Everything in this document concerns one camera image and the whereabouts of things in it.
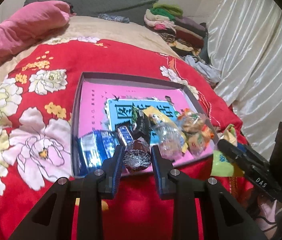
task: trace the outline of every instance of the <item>chocolate candy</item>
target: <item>chocolate candy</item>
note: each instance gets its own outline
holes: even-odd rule
[[[130,172],[143,171],[150,166],[150,148],[142,137],[128,143],[125,148],[123,164]]]

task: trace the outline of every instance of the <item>bed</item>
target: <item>bed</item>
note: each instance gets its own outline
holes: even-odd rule
[[[246,143],[241,120],[159,35],[135,23],[71,17],[62,30],[0,66],[0,93],[5,93],[0,99],[13,104],[0,108],[6,117],[0,120],[0,240],[8,239],[57,178],[71,176],[71,111],[83,71],[182,80],[193,87],[212,125],[224,131],[233,124],[238,141]],[[60,109],[54,112],[52,105]],[[57,153],[50,162],[48,147],[51,156]],[[211,165],[207,158],[181,170],[207,179]],[[251,187],[243,178],[217,179],[240,201]],[[170,239],[172,213],[173,201],[159,200],[151,174],[123,178],[116,198],[105,203],[104,237]]]

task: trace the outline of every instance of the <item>snack package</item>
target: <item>snack package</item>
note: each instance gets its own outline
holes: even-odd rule
[[[129,172],[143,171],[150,166],[150,147],[142,137],[128,143],[125,148],[123,164]]]
[[[178,120],[180,120],[182,131],[193,134],[203,130],[206,116],[201,113],[194,113],[187,108],[182,115],[178,117]]]
[[[187,108],[178,120],[181,130],[186,134],[191,154],[199,155],[214,137],[212,130],[205,124],[206,116]]]
[[[182,157],[183,138],[180,130],[172,127],[169,123],[161,122],[152,127],[160,139],[159,149],[163,158],[176,161]]]
[[[236,131],[234,125],[229,124],[224,130],[224,133],[220,135],[220,139],[226,139],[228,142],[237,147]]]
[[[224,133],[220,135],[220,139],[225,139],[236,147],[239,146],[236,139],[236,131],[232,124],[228,125]],[[222,152],[215,150],[213,151],[211,176],[243,177],[244,173],[237,164],[231,163]]]
[[[243,177],[244,173],[235,163],[231,163],[222,152],[214,150],[211,176]]]
[[[160,123],[167,123],[169,124],[175,131],[180,134],[180,145],[181,151],[185,153],[188,149],[188,145],[186,143],[186,136],[183,132],[180,131],[178,126],[165,114],[161,113],[157,108],[150,106],[147,109],[144,109],[143,112],[148,116],[150,122],[153,124],[153,127]]]
[[[188,147],[192,155],[199,155],[205,150],[206,145],[201,132],[187,134]]]

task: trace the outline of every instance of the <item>stack of folded clothes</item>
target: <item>stack of folded clothes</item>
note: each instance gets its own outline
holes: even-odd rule
[[[205,25],[199,25],[177,5],[155,3],[144,16],[146,26],[158,33],[179,56],[197,56],[204,48]]]

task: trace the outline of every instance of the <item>pink book cover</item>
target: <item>pink book cover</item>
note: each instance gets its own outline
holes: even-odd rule
[[[79,138],[92,130],[115,130],[115,125],[132,119],[132,107],[146,109],[154,106],[167,115],[174,122],[177,114],[190,108],[196,112],[194,106],[180,89],[157,89],[121,85],[108,85],[84,81],[81,91],[79,114]],[[155,133],[151,136],[151,145],[158,143]],[[173,163],[178,167],[198,161],[212,155],[214,143],[211,140],[207,148],[199,155],[193,156],[189,151]],[[150,165],[146,170],[133,174],[152,172]],[[122,175],[129,175],[126,169]]]

